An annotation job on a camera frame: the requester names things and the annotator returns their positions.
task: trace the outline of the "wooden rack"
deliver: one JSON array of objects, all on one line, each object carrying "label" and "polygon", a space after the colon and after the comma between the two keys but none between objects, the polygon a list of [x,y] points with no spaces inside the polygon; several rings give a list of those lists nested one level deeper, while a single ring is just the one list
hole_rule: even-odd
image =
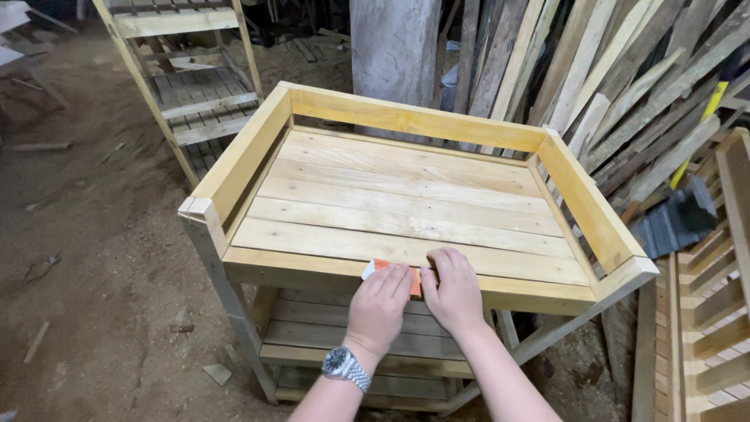
[{"label": "wooden rack", "polygon": [[749,146],[747,129],[736,128],[704,162],[697,174],[723,219],[691,250],[661,261],[655,286],[640,291],[634,422],[750,414]]},{"label": "wooden rack", "polygon": [[[193,187],[263,102],[239,0],[94,0],[112,40]],[[250,77],[229,54],[221,29],[239,28]],[[160,36],[213,31],[217,46],[165,52]],[[144,56],[138,39],[153,52]],[[170,60],[221,54],[223,66],[176,71]],[[163,74],[153,75],[149,62]]]},{"label": "wooden rack", "polygon": [[[294,124],[295,114],[532,157],[308,128]],[[231,151],[178,214],[272,403],[300,400],[314,380],[309,369],[340,344],[350,295],[371,258],[419,267],[430,265],[430,249],[459,248],[477,270],[487,322],[494,325],[495,312],[519,365],[657,273],[554,131],[280,82]],[[241,283],[259,286],[254,305]],[[558,317],[519,343],[509,311]],[[364,404],[448,414],[479,395],[473,378],[454,340],[415,301]]]}]

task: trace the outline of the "workshop floor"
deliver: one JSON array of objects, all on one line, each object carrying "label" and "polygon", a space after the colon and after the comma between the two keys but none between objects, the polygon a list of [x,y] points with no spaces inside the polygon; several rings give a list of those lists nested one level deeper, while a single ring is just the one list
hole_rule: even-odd
[{"label": "workshop floor", "polygon": [[[282,79],[351,91],[349,62],[308,64],[282,46],[253,48],[266,93]],[[189,185],[103,26],[64,35],[37,72],[72,107],[40,115],[39,104],[51,108],[45,97],[0,81],[0,101],[16,120],[5,126],[5,142],[73,148],[0,151],[0,414],[286,420],[293,406],[268,405],[251,371],[225,349],[233,334],[176,216]],[[49,330],[24,364],[45,321]],[[176,324],[195,330],[171,333]],[[626,418],[601,337],[588,323],[524,367],[564,420]],[[201,370],[213,363],[233,373],[223,387]],[[435,417],[365,409],[361,418]],[[450,419],[488,416],[477,399]]]}]

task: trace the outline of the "hand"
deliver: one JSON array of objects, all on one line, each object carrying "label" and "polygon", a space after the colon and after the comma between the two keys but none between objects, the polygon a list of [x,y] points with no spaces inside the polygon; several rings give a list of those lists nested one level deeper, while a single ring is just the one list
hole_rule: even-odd
[{"label": "hand", "polygon": [[433,273],[422,267],[422,290],[424,302],[437,322],[454,338],[486,326],[482,315],[482,293],[467,257],[453,248],[429,251],[427,257],[435,263],[440,288],[438,290]]},{"label": "hand", "polygon": [[411,286],[409,266],[390,264],[372,273],[352,298],[342,344],[371,375],[401,332]]}]

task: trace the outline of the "right hand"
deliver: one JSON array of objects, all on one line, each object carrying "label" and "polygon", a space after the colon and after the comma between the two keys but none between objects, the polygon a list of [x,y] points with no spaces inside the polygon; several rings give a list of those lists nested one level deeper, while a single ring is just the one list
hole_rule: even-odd
[{"label": "right hand", "polygon": [[422,267],[421,284],[424,302],[437,322],[453,337],[486,326],[482,314],[482,293],[476,272],[467,257],[453,248],[440,248],[427,253],[437,268],[440,288],[435,276]]}]

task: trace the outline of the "wooden post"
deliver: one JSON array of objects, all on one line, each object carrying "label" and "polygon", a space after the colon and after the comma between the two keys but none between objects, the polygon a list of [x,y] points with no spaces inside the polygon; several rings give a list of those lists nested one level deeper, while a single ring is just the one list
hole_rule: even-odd
[{"label": "wooden post", "polygon": [[244,358],[250,363],[268,401],[277,405],[276,383],[271,373],[260,361],[263,345],[258,329],[249,316],[248,302],[241,285],[232,284],[224,271],[221,256],[229,244],[221,229],[221,221],[214,202],[208,198],[188,197],[179,208],[185,232],[195,245],[216,293],[224,305],[229,323],[240,343]]}]

